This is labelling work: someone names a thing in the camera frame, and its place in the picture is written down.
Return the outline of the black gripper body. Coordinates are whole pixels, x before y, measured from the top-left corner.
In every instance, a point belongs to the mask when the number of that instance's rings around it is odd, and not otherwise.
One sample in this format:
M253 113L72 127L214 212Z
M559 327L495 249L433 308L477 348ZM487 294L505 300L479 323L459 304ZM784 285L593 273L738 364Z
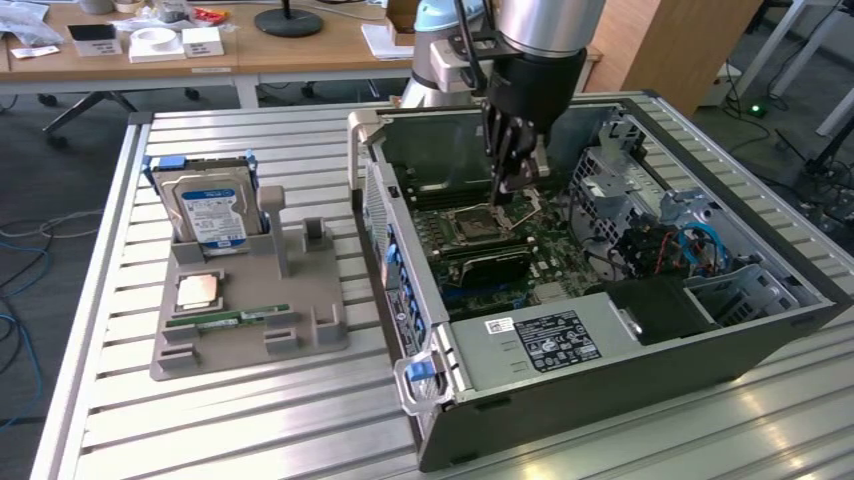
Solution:
M485 127L497 130L519 118L547 133L571 102L585 59L585 49L563 58L499 57L485 90Z

